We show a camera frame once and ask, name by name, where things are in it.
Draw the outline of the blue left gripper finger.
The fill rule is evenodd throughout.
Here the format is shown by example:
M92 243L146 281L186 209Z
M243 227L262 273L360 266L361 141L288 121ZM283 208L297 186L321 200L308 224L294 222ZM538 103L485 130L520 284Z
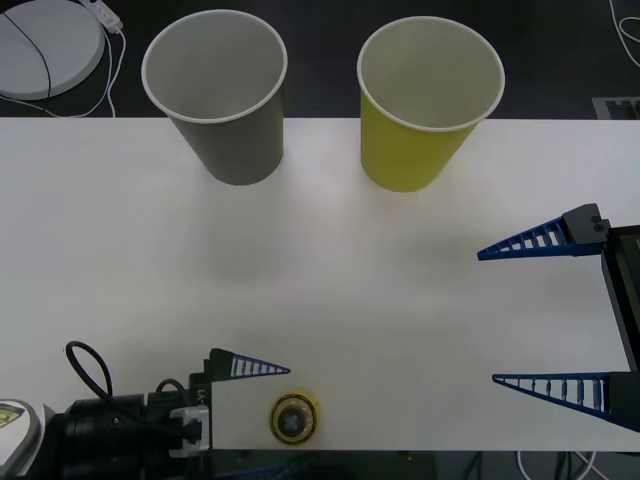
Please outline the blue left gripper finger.
M233 467L214 467L215 479L297 479L320 458L317 452L281 455L275 451L238 451Z
M211 377L264 377L287 375L287 367L228 350L214 348L209 354Z

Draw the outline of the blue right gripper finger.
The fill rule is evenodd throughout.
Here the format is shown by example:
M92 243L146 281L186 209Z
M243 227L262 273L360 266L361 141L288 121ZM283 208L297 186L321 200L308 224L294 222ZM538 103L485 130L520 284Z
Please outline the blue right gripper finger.
M601 217L596 203L583 204L480 250L477 258L489 261L598 255L607 241L609 229L610 222Z
M493 374L519 393L639 432L639 373Z

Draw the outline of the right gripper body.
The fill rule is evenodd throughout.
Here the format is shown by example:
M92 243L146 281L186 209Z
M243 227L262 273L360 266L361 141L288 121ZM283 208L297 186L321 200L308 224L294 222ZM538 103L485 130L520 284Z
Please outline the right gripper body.
M602 271L631 371L639 371L639 226L611 228Z

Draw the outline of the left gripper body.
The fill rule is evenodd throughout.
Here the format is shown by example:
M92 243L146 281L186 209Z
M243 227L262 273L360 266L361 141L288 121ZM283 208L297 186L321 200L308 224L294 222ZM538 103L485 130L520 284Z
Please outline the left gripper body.
M203 420L203 439L209 449L213 448L212 426L212 368L211 361L206 358L203 361L201 372L189 375L189 395L193 404L200 410L207 409L206 414L201 415Z

